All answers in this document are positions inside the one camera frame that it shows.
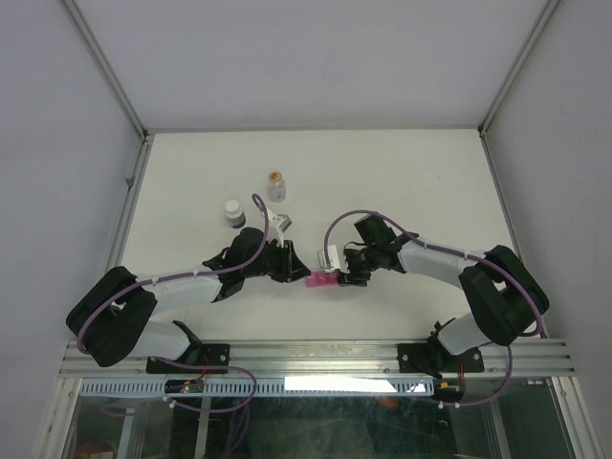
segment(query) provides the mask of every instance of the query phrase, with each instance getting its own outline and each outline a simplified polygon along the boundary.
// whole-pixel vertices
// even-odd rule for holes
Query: white bottle cap
[[[226,202],[226,215],[228,218],[238,218],[242,215],[242,207],[235,199]]]

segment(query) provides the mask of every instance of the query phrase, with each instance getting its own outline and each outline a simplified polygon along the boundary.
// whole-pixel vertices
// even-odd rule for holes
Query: robotic arm
[[[289,226],[286,219],[269,218],[273,226],[278,224],[277,232]],[[263,237],[259,229],[244,228],[230,247],[194,269],[193,276],[176,274],[178,280],[171,283],[158,283],[151,276],[136,276],[123,266],[113,268],[71,311],[66,324],[78,336],[105,301],[131,288],[87,325],[82,342],[98,365],[111,366],[127,356],[162,356],[185,364],[199,362],[202,343],[182,322],[158,323],[149,318],[189,304],[227,299],[240,292],[245,280],[251,277],[269,276],[276,282],[287,283],[310,274],[297,258],[292,241],[279,243],[274,239],[266,241],[259,256],[238,271],[198,275],[244,263],[257,252]],[[153,280],[142,282],[145,278]]]
[[[410,233],[412,238],[406,234],[398,236],[377,215],[360,219],[355,227],[364,247],[344,250],[349,273],[339,274],[339,285],[364,287],[372,272],[386,269],[427,275],[463,289],[466,294],[471,313],[444,325],[437,323],[427,340],[426,352],[411,356],[410,360],[416,361],[429,374],[439,376],[444,362],[452,356],[491,341],[508,346],[534,322],[534,312],[527,299],[490,264],[515,279],[540,314],[549,308],[546,294],[507,247],[496,246],[484,253],[473,252],[472,255],[476,255],[473,258],[485,260],[478,262],[467,255],[457,256],[462,251],[428,243],[416,233]]]

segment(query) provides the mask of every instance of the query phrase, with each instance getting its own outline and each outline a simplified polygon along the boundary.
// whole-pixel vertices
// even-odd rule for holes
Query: cable
[[[203,356],[202,360],[204,361],[204,365],[210,365],[210,359],[207,356]],[[207,370],[202,370],[200,376],[198,376],[195,381],[200,381],[207,373]]]
[[[180,406],[181,408],[185,408],[185,409],[189,409],[191,411],[196,411],[198,413],[231,413],[232,411],[236,411],[240,408],[242,408],[243,406],[247,405],[254,397],[255,394],[257,393],[257,378],[255,377],[255,375],[253,375],[253,373],[249,370],[247,370],[246,368],[242,368],[241,366],[223,366],[223,365],[206,365],[206,366],[198,366],[198,365],[187,365],[185,363],[178,363],[177,361],[172,361],[170,359],[167,359],[165,357],[156,357],[156,359],[158,361],[162,361],[163,363],[166,363],[168,365],[172,365],[172,366],[176,366],[177,368],[183,368],[185,370],[206,370],[206,371],[211,371],[211,370],[232,370],[232,371],[238,371],[240,373],[244,373],[245,375],[247,375],[249,378],[251,378],[252,380],[252,391],[251,393],[247,396],[246,399],[244,399],[242,402],[240,402],[239,404],[237,404],[236,406],[232,406],[230,408],[197,408],[195,406],[189,406],[188,404],[182,404],[180,402],[177,402],[175,399],[172,399],[170,397],[166,397],[167,400],[170,400],[170,404],[174,404],[176,406]]]
[[[461,406],[469,407],[469,406],[479,406],[481,404],[487,404],[488,402],[492,402],[493,400],[497,399],[502,393],[506,391],[506,389],[510,385],[510,381],[513,375],[513,368],[514,368],[513,351],[510,348],[510,346],[508,346],[507,349],[508,349],[508,371],[506,371],[506,378],[504,379],[504,382],[499,386],[499,388],[495,392],[493,392],[489,397],[485,397],[482,400],[477,400],[476,402],[465,402],[462,404],[454,404],[452,402],[438,402],[437,400],[433,400],[433,399],[423,399],[423,401],[431,403],[431,404],[437,404],[437,405],[441,404],[443,406],[450,406],[450,407],[461,407]]]
[[[325,238],[323,239],[323,254],[325,256],[325,262],[327,263],[327,265],[329,265],[329,263],[330,263],[330,261],[329,261],[329,253],[327,252],[327,247],[329,246],[329,236],[332,233],[332,230],[344,218],[349,217],[351,215],[359,215],[359,214],[374,215],[374,216],[377,216],[379,218],[382,218],[385,222],[387,222],[388,224],[390,224],[393,227],[395,227],[402,234],[404,234],[408,239],[410,239],[410,241],[414,242],[415,244],[417,244],[420,247],[424,247],[425,249],[431,249],[433,251],[440,251],[442,253],[448,253],[450,255],[458,256],[460,258],[466,257],[469,260],[472,260],[472,261],[475,261],[475,262],[478,262],[478,263],[482,263],[483,265],[491,268],[492,270],[497,271],[498,273],[500,273],[506,280],[508,280],[508,282],[510,282],[520,292],[520,294],[525,298],[525,300],[529,304],[529,307],[531,308],[532,312],[534,313],[534,316],[535,316],[535,330],[533,332],[523,333],[521,335],[521,337],[534,337],[536,335],[539,335],[542,332],[542,328],[543,328],[542,314],[537,309],[536,303],[530,297],[530,295],[527,293],[527,291],[523,288],[523,286],[520,285],[518,283],[518,281],[516,279],[514,279],[514,277],[512,277],[510,275],[510,273],[508,273],[506,270],[504,270],[503,268],[497,266],[496,264],[492,263],[491,261],[489,261],[489,260],[487,260],[485,258],[482,258],[480,256],[477,256],[477,255],[472,255],[470,253],[463,253],[462,251],[457,251],[455,249],[449,249],[447,247],[437,246],[435,244],[426,244],[425,242],[420,240],[418,237],[416,237],[415,235],[413,235],[410,232],[408,232],[406,229],[404,229],[398,223],[396,223],[395,221],[391,220],[386,215],[382,215],[381,213],[378,213],[378,212],[373,211],[373,210],[364,210],[364,209],[351,210],[350,212],[343,213],[340,217],[338,217],[336,220],[334,220],[332,222],[332,224],[329,226],[329,228],[325,232]],[[479,400],[477,402],[467,402],[467,403],[464,403],[464,404],[451,404],[451,403],[448,403],[448,402],[442,402],[442,405],[444,405],[444,406],[478,406],[480,404],[486,404],[486,403],[488,403],[488,402],[498,398],[508,388],[508,386],[510,385],[512,374],[513,374],[513,351],[510,349],[510,346],[509,346],[508,347],[508,371],[506,372],[506,379],[501,384],[499,389],[497,389],[489,397],[486,397],[486,398],[484,398],[482,400]]]
[[[85,334],[87,333],[87,330],[89,329],[91,324],[94,322],[94,320],[96,320],[98,316],[102,314],[102,312],[106,308],[108,308],[111,304],[113,304],[114,301],[117,301],[119,298],[123,297],[126,294],[129,294],[133,290],[136,290],[146,285],[152,285],[153,283],[171,282],[173,280],[193,277],[194,275],[205,276],[205,275],[233,273],[234,271],[242,270],[243,268],[249,266],[250,263],[255,261],[257,257],[261,254],[261,252],[264,250],[264,247],[266,246],[266,240],[268,239],[269,222],[267,218],[268,210],[266,209],[266,204],[264,203],[263,199],[261,199],[261,197],[255,193],[251,196],[251,198],[252,198],[252,201],[257,206],[257,208],[264,214],[264,217],[265,217],[264,218],[264,235],[261,238],[261,243],[259,244],[259,247],[257,248],[257,250],[255,251],[255,253],[252,255],[251,258],[249,258],[247,261],[244,261],[236,266],[232,266],[230,268],[224,268],[222,270],[201,271],[197,273],[195,273],[194,271],[188,271],[185,273],[175,273],[175,274],[163,275],[156,279],[151,278],[151,279],[140,280],[138,282],[135,282],[134,284],[129,285],[128,287],[125,287],[123,290],[117,292],[116,294],[108,298],[106,301],[104,301],[89,317],[87,317],[82,327],[80,327],[80,330],[78,331],[78,335],[76,337],[76,347],[78,348],[78,350],[82,352],[83,354],[91,354],[90,352],[87,351],[87,349],[85,348],[83,344],[83,339],[85,338]]]
[[[246,405],[244,407],[242,414],[240,416],[240,419],[238,419],[237,423],[235,421],[235,418],[236,418],[236,411],[233,411],[231,413],[231,419],[229,420],[229,434],[228,434],[228,440],[226,441],[226,447],[223,453],[224,459],[229,459],[231,455],[237,449],[240,448],[240,446],[242,445],[242,442],[247,436],[247,432],[249,431],[249,423],[251,419],[251,412],[249,410],[249,406]],[[238,436],[238,439],[236,440],[235,436],[237,435],[237,431],[240,427],[242,427],[242,432],[240,433],[240,435]]]
[[[531,308],[532,312],[534,313],[534,316],[535,316],[535,330],[533,332],[523,333],[523,334],[521,334],[521,337],[534,337],[534,336],[539,335],[542,332],[542,328],[543,328],[542,314],[537,309],[536,303],[530,297],[530,295],[527,293],[527,291],[523,288],[523,286],[520,285],[518,283],[518,281],[516,279],[514,279],[514,277],[512,277],[510,275],[510,273],[508,273],[506,270],[504,270],[503,268],[497,266],[496,264],[492,263],[491,261],[489,261],[489,260],[487,260],[485,258],[482,258],[480,256],[477,256],[477,255],[472,255],[470,253],[463,253],[462,251],[457,251],[455,249],[449,249],[448,247],[437,246],[435,244],[426,244],[425,242],[420,240],[418,237],[416,237],[414,234],[411,234],[410,232],[408,232],[407,230],[402,228],[398,223],[396,223],[395,221],[391,220],[389,217],[387,217],[385,215],[382,215],[381,213],[378,213],[378,212],[373,211],[373,210],[364,210],[364,209],[351,210],[350,212],[343,213],[340,217],[338,217],[336,220],[334,220],[332,222],[332,224],[327,229],[327,232],[325,232],[325,238],[323,240],[323,254],[325,256],[325,263],[328,266],[330,264],[330,261],[329,261],[329,253],[327,252],[327,247],[329,245],[329,236],[332,233],[332,230],[344,218],[349,217],[351,215],[358,215],[358,214],[374,215],[374,216],[377,216],[379,218],[382,218],[385,222],[387,222],[390,225],[392,225],[393,227],[395,227],[397,230],[399,230],[401,233],[403,233],[408,239],[410,239],[412,242],[414,242],[415,244],[417,244],[420,247],[424,247],[426,249],[431,249],[433,251],[440,251],[442,253],[448,253],[450,255],[458,256],[460,258],[466,257],[468,260],[475,261],[475,262],[478,262],[478,263],[482,263],[483,265],[491,268],[492,270],[497,271],[508,282],[510,282],[513,285],[513,287],[515,287],[518,290],[518,292],[525,298],[525,300],[529,304],[529,307]]]

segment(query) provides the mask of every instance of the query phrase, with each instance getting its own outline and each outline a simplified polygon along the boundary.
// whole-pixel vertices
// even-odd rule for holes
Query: metal bar
[[[423,124],[423,125],[330,125],[330,124],[311,124],[304,125],[276,125],[276,126],[255,126],[243,125],[237,127],[225,127],[223,125],[211,127],[150,127],[147,129],[149,134],[206,134],[220,132],[287,132],[287,131],[378,131],[381,129],[478,129],[479,124],[471,123],[451,123],[451,124]]]
[[[104,272],[117,266],[123,257],[127,235],[129,234],[134,211],[136,210],[136,203],[138,202],[138,196],[141,192],[142,181],[144,180],[144,171],[146,170],[146,165],[151,154],[152,143],[153,136],[150,135],[141,141],[136,154],[134,167],[132,168],[132,174],[125,180],[125,182],[127,182],[127,189],[125,190],[119,220],[113,233],[108,256],[106,257]]]
[[[36,442],[36,459],[56,459],[62,456],[70,421],[75,414],[80,385],[80,378],[58,379],[55,383],[52,404]]]
[[[603,449],[576,378],[552,378],[571,446],[577,459],[603,459]]]
[[[132,440],[132,427],[134,426],[136,409],[126,408],[126,416],[123,418],[123,426],[121,427],[121,437],[119,446],[117,447],[117,459],[127,459],[127,451]]]
[[[534,50],[534,47],[536,46],[536,43],[539,38],[542,36],[544,30],[546,29],[546,26],[550,23],[550,19],[557,10],[560,1],[561,0],[548,0],[540,11],[537,20],[535,21],[534,25],[529,31],[529,34],[527,35],[527,38],[525,38],[525,41],[523,42],[522,46],[520,47],[520,50],[518,51],[518,54],[516,55],[512,66],[510,67],[510,71],[504,78],[501,87],[497,91],[497,94],[493,99],[493,103],[489,108],[486,117],[480,124],[479,130],[481,132],[487,132],[489,128],[491,128],[495,117],[499,113],[499,109],[504,103],[504,100],[506,100],[506,97],[510,93],[510,90],[514,87],[517,77],[520,75],[521,70],[523,70],[523,68],[525,67],[527,59]]]
[[[504,220],[506,220],[506,227],[508,227],[508,233],[510,234],[510,240],[513,243],[513,249],[519,259],[522,260],[522,256],[520,254],[520,244],[518,243],[518,238],[516,237],[516,231],[514,231],[513,219],[510,214],[510,207],[508,206],[508,199],[506,197],[506,193],[504,193],[504,188],[499,181],[499,173],[497,171],[497,167],[495,166],[495,162],[491,156],[491,151],[489,150],[489,144],[487,143],[487,132],[482,132],[480,134],[480,142],[482,143],[482,148],[485,151],[485,158],[487,158],[487,164],[489,165],[489,172],[491,173],[491,177],[493,179],[493,185],[495,186],[495,191],[497,192],[497,200],[499,201],[499,205],[501,206],[501,211],[504,214]]]
[[[202,408],[210,408],[210,397],[202,398]],[[200,414],[200,421],[198,423],[198,436],[195,441],[195,457],[199,459],[206,456],[207,452],[207,437],[208,437],[208,413],[203,412]]]
[[[453,412],[451,411],[450,419],[453,419]],[[489,445],[489,454],[491,459],[501,459],[501,452],[499,447],[499,442],[497,441],[497,432],[495,432],[495,424],[493,422],[492,412],[489,409],[484,410],[483,412],[483,422],[485,425],[485,432],[487,436],[487,444]],[[466,435],[466,431],[463,430],[464,427],[461,426],[461,422],[459,420],[453,420],[453,427],[455,432],[455,439],[459,442],[459,435]]]
[[[289,375],[351,375],[386,378],[425,374],[400,373],[398,342],[407,340],[335,340],[335,341],[229,341],[231,363],[254,371],[258,377],[278,378]],[[574,376],[574,366],[562,339],[517,339],[514,352],[515,378]],[[503,378],[508,368],[505,348],[484,346],[484,373],[467,378]],[[127,358],[109,368],[100,368],[89,356],[80,354],[71,342],[62,364],[60,378],[159,378],[146,375],[145,358]]]
[[[501,416],[501,410],[499,409],[499,402],[492,400],[488,403],[489,409],[491,410],[491,417],[493,422],[493,428],[495,429],[495,437],[497,439],[497,446],[499,447],[499,457],[501,459],[512,459],[510,454],[510,446],[508,445],[508,438],[506,437],[506,428],[504,427],[504,420]]]
[[[91,27],[87,23],[82,11],[78,7],[76,0],[60,0],[60,2],[64,7],[68,18],[73,23],[73,26],[75,26],[76,32],[83,42],[83,45],[85,45],[89,55],[94,60],[96,67],[98,67],[98,70],[106,82],[108,89],[111,91],[113,97],[119,104],[121,111],[132,125],[134,131],[136,131],[136,134],[140,138],[144,138],[146,136],[146,128],[136,113],[132,102],[125,94],[117,74],[113,70],[113,67],[111,67],[108,58],[96,40],[96,37],[94,36]]]

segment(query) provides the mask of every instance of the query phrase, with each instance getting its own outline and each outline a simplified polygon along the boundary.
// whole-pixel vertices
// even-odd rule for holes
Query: black mounting bracket
[[[216,365],[228,366],[230,364],[230,348],[229,344],[209,344],[203,343],[200,354],[200,362],[193,365]],[[177,366],[169,365],[163,361],[159,361],[154,357],[149,357],[146,361],[146,373],[149,375],[177,375],[177,374],[200,374],[201,370],[185,370]],[[211,370],[207,371],[212,375],[225,375],[228,370]]]
[[[459,373],[463,364],[464,373],[484,373],[485,364],[478,348],[473,347],[463,354],[452,356],[441,352],[431,342],[398,344],[400,373],[427,373],[442,379],[441,373]]]

